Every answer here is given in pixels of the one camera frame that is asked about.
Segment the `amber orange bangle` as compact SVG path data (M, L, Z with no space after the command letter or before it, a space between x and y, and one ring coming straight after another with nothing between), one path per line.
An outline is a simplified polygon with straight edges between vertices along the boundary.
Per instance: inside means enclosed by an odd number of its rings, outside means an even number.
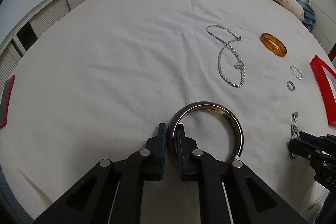
M284 57L287 54L286 46L278 38L269 33L262 33L260 36L260 41L276 56Z

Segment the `white low cabinet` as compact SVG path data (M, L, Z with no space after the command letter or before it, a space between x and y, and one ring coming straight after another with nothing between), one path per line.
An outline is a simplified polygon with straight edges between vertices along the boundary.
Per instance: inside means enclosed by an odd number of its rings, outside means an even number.
M20 20L1 43L1 86L29 49L29 46L24 46L23 31L30 29L38 39L84 1L86 0L44 0Z

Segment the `red box lid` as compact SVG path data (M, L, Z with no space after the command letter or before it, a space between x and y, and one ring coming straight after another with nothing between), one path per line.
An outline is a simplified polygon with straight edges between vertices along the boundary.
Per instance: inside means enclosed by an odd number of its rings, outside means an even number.
M6 82L3 88L3 93L1 97L1 123L0 129L4 128L7 125L8 121L8 111L9 111L9 104L10 104L10 97L11 92L13 90L14 82L15 82L15 75L11 76Z

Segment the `blue crumpled clothing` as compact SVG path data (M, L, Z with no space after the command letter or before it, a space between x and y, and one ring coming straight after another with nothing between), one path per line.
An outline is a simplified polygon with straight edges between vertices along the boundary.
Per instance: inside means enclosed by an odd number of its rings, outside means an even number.
M315 12L312 8L312 6L306 2L303 2L301 0L296 0L301 7L303 8L304 12L304 19L302 21L302 24L309 30L312 31L314 30L314 25L316 23L316 18L315 18Z

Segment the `red jewelry box tray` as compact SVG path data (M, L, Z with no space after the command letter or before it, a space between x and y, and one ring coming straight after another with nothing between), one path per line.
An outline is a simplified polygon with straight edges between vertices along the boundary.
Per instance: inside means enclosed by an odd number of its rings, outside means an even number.
M335 71L317 55L310 61L310 66L321 91L327 122L335 126Z

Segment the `white wardrobe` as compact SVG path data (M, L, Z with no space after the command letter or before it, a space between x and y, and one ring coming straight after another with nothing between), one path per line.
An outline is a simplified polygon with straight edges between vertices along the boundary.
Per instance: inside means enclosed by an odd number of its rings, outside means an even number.
M315 12L313 36L327 54L335 45L335 0L309 0L309 5Z

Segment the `white bed sheet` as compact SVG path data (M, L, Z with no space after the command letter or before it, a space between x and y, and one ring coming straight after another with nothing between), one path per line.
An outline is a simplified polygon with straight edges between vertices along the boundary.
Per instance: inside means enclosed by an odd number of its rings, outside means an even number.
M287 49L276 56L262 33ZM311 219L327 191L287 149L300 130L335 134L310 67L328 57L272 0L87 0L51 26L13 70L1 167L37 218L99 160L141 149L183 106L211 101L244 131L242 161Z

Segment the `dark horn bangle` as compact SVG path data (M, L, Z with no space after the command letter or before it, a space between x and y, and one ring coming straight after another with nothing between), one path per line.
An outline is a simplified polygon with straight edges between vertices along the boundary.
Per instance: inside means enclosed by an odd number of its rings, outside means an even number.
M198 101L190 103L183 108L181 108L176 114L174 114L170 124L169 124L169 133L170 140L173 144L175 152L177 152L177 148L175 147L174 141L177 133L177 127L180 121L187 115L196 111L209 111L215 114L220 115L230 126L230 132L233 133L234 144L232 145L232 152L228 157L228 162L232 162L242 155L243 147L244 147L244 134L243 128L236 118L234 113L228 108L224 107L215 102L210 101Z

